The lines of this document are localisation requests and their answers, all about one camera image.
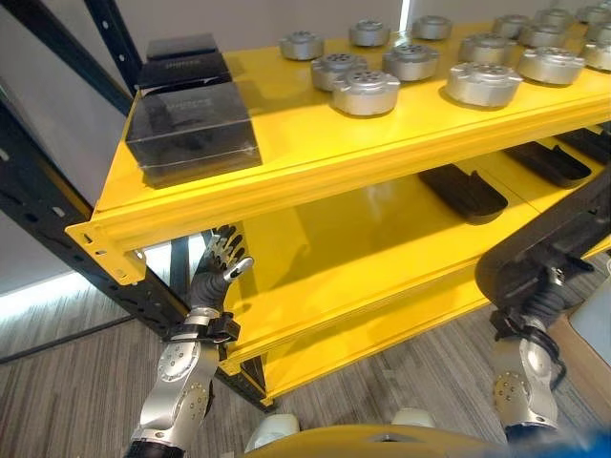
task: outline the shelf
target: shelf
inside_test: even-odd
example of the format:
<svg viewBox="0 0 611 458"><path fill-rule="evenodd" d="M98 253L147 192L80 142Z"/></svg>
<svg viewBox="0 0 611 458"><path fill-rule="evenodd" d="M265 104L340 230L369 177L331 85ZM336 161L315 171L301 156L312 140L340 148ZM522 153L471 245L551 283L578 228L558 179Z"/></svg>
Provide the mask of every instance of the shelf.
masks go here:
<svg viewBox="0 0 611 458"><path fill-rule="evenodd" d="M275 348L263 357L269 402L333 370L486 305L468 267L378 312Z"/></svg>
<svg viewBox="0 0 611 458"><path fill-rule="evenodd" d="M611 76L585 69L570 87L524 82L506 108L453 104L442 88L462 36L488 24L458 26L430 80L406 84L390 114L356 119L328 106L312 88L309 64L282 59L276 48L225 54L252 116L263 165L164 189L142 182L121 141L90 222L67 232L121 284L139 281L144 261L133 250L223 223L335 196L444 163L566 132L608 118ZM571 29L578 50L585 31ZM327 41L327 52L362 54L379 68L384 50ZM521 48L516 47L513 64Z"/></svg>
<svg viewBox="0 0 611 458"><path fill-rule="evenodd" d="M467 173L481 172L480 163L504 159L492 153L457 165ZM508 170L521 168L501 163ZM481 175L509 200L498 219L481 226L464 223L417 176L243 221L247 250L256 263L225 301L242 332L223 364L235 367L473 266L539 214L504 183L486 171ZM539 177L524 175L519 184L539 182ZM544 192L556 201L565 193L559 188Z"/></svg>

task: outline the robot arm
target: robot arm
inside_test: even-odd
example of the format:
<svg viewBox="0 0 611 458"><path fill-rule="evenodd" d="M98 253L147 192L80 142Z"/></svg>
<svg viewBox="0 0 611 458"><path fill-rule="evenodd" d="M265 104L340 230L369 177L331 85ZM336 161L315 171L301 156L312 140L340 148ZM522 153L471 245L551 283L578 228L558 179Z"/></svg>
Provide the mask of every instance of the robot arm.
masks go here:
<svg viewBox="0 0 611 458"><path fill-rule="evenodd" d="M229 285L252 264L237 248L235 227L222 227L206 244L191 283L191 312L166 338L158 376L140 413L126 458L180 458L193 443L212 403L219 345L235 341L240 327L223 312Z"/></svg>
<svg viewBox="0 0 611 458"><path fill-rule="evenodd" d="M566 367L547 329L573 305L565 283L593 270L581 256L609 235L610 171L502 241L477 265L477 284L497 307L491 317L497 331L493 398L510 442L547 442L558 429L553 391Z"/></svg>

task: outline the silver metal housing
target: silver metal housing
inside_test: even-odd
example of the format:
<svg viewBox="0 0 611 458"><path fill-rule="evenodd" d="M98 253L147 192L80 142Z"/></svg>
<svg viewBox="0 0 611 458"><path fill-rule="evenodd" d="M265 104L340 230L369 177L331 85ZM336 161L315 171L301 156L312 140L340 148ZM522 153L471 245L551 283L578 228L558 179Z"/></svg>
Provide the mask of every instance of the silver metal housing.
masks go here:
<svg viewBox="0 0 611 458"><path fill-rule="evenodd" d="M444 40L450 33L452 21L443 16L422 16L411 26L411 34L423 40Z"/></svg>
<svg viewBox="0 0 611 458"><path fill-rule="evenodd" d="M547 352L525 339L502 339L494 347L494 403L503 427L557 428L558 407L550 388Z"/></svg>
<svg viewBox="0 0 611 458"><path fill-rule="evenodd" d="M294 31L279 42L280 53L285 59L312 60L323 55L325 42L311 31Z"/></svg>
<svg viewBox="0 0 611 458"><path fill-rule="evenodd" d="M401 81L417 81L435 74L439 52L424 45L399 45L384 54L383 67Z"/></svg>
<svg viewBox="0 0 611 458"><path fill-rule="evenodd" d="M608 21L611 18L611 11L604 7L587 6L579 8L577 19L585 24L596 24Z"/></svg>
<svg viewBox="0 0 611 458"><path fill-rule="evenodd" d="M611 41L586 43L580 56L588 67L611 72Z"/></svg>
<svg viewBox="0 0 611 458"><path fill-rule="evenodd" d="M381 115L396 105L400 85L397 78L384 72L348 72L335 81L332 104L349 115Z"/></svg>
<svg viewBox="0 0 611 458"><path fill-rule="evenodd" d="M515 45L515 41L497 33L476 33L462 40L458 60L502 65L509 60Z"/></svg>
<svg viewBox="0 0 611 458"><path fill-rule="evenodd" d="M552 24L531 24L524 26L519 34L519 42L524 46L560 47L566 41L566 30Z"/></svg>
<svg viewBox="0 0 611 458"><path fill-rule="evenodd" d="M516 70L541 83L567 85L577 79L584 64L581 57L562 48L536 48L524 51Z"/></svg>
<svg viewBox="0 0 611 458"><path fill-rule="evenodd" d="M517 39L522 27L530 22L528 16L522 14L507 14L495 19L493 32L505 38Z"/></svg>
<svg viewBox="0 0 611 458"><path fill-rule="evenodd" d="M312 60L310 70L312 84L321 91L333 91L333 83L337 78L351 70L364 70L367 60L360 55L338 52Z"/></svg>
<svg viewBox="0 0 611 458"><path fill-rule="evenodd" d="M566 29L575 22L575 17L569 11L562 8L548 8L537 11L535 22L551 24Z"/></svg>
<svg viewBox="0 0 611 458"><path fill-rule="evenodd" d="M480 107L503 107L514 98L522 78L508 67L466 62L450 69L446 93Z"/></svg>
<svg viewBox="0 0 611 458"><path fill-rule="evenodd" d="M588 41L608 41L611 40L611 22L601 22L590 24L588 32L585 34Z"/></svg>
<svg viewBox="0 0 611 458"><path fill-rule="evenodd" d="M390 38L390 29L378 21L362 19L349 30L350 43L355 46L383 46Z"/></svg>

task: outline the gray carpet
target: gray carpet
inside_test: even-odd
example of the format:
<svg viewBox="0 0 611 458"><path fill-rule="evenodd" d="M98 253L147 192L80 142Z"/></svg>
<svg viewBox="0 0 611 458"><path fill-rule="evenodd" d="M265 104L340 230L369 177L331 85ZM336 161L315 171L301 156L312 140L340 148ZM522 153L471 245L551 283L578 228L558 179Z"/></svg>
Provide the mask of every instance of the gray carpet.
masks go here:
<svg viewBox="0 0 611 458"><path fill-rule="evenodd" d="M601 268L606 259L598 259ZM585 297L604 275L574 288ZM462 317L352 364L279 400L303 428L387 423L403 406L427 409L439 427L502 443L491 405L491 307ZM1 457L120 456L148 389L158 338L128 322L0 366ZM215 383L216 400L193 446L194 457L238 456L263 418ZM557 392L563 427L600 421L566 380Z"/></svg>

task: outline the bolt hole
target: bolt hole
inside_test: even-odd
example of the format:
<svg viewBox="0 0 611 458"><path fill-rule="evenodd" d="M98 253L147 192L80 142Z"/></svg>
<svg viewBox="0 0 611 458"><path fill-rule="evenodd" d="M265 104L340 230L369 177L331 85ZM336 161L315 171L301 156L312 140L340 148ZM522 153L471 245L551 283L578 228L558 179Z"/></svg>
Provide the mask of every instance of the bolt hole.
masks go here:
<svg viewBox="0 0 611 458"><path fill-rule="evenodd" d="M66 216L66 212L64 212L60 207L51 207L51 209L60 218L64 218Z"/></svg>

